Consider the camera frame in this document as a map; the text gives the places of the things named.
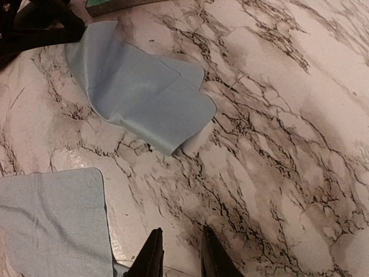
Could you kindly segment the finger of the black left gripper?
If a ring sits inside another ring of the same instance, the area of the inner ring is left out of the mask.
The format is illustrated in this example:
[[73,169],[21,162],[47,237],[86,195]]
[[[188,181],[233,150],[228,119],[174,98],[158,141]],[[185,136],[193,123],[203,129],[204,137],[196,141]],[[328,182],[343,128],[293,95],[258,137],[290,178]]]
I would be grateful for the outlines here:
[[76,42],[85,23],[69,1],[1,1],[1,46],[47,46]]

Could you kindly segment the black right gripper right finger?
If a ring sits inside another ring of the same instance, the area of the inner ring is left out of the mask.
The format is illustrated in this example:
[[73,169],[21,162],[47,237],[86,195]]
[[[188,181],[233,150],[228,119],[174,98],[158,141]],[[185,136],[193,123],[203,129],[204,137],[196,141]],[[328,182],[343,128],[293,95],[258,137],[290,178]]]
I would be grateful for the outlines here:
[[209,226],[204,226],[202,231],[201,276],[244,277]]

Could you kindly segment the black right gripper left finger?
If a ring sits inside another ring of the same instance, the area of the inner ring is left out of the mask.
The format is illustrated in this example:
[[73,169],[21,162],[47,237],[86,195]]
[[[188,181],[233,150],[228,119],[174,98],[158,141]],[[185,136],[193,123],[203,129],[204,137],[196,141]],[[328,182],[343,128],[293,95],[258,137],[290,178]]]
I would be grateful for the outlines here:
[[163,231],[154,229],[145,241],[137,258],[131,266],[131,276],[159,277],[163,276]]

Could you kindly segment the grey marbled glasses case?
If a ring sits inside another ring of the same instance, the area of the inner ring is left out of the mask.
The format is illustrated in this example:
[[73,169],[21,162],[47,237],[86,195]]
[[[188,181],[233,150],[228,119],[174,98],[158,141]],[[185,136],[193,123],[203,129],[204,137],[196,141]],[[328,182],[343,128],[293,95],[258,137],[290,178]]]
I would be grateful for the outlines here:
[[88,0],[85,8],[92,17],[97,17],[106,13],[154,2],[161,2],[161,0]]

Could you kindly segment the light blue cleaning cloth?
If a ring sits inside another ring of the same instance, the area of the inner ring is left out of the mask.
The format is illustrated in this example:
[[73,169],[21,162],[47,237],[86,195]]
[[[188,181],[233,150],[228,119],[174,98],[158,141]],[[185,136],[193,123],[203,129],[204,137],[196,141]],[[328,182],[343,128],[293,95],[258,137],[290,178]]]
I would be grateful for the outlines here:
[[127,41],[123,24],[90,24],[65,45],[67,65],[93,110],[165,155],[200,132],[216,105],[200,92],[198,65],[150,55]]

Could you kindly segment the light blue cloth front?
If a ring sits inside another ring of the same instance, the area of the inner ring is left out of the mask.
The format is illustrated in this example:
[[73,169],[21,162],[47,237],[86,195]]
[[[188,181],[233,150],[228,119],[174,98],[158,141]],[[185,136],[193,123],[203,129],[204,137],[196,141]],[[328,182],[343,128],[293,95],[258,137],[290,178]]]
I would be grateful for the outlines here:
[[113,276],[103,176],[96,168],[1,179],[1,227],[25,276]]

